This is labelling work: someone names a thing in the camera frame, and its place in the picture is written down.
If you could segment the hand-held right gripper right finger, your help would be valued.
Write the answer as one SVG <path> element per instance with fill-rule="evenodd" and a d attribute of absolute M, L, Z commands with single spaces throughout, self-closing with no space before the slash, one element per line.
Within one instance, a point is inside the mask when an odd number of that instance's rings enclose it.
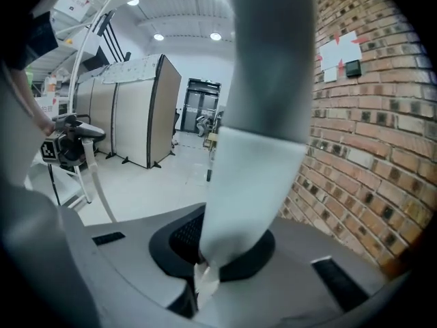
<path fill-rule="evenodd" d="M 274 235 L 266 230 L 250 250 L 219 269 L 219 280 L 233 282 L 253 277 L 270 261 L 274 251 Z"/>

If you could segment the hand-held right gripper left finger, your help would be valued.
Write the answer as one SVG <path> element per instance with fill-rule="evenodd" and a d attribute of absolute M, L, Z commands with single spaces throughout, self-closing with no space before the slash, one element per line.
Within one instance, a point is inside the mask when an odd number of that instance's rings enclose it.
<path fill-rule="evenodd" d="M 199 262 L 199 241 L 203 211 L 193 211 L 157 230 L 149 241 L 149 252 L 167 275 L 193 278 Z"/>

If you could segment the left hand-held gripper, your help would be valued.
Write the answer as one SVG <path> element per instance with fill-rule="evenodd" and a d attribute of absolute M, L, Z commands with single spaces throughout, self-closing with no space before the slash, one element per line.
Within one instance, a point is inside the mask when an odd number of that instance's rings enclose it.
<path fill-rule="evenodd" d="M 105 132 L 96 126 L 81 125 L 76 114 L 65 114 L 53 119 L 55 130 L 40 147 L 42 160 L 61 167 L 76 167 L 85 161 L 82 138 L 94 141 L 105 139 Z"/>

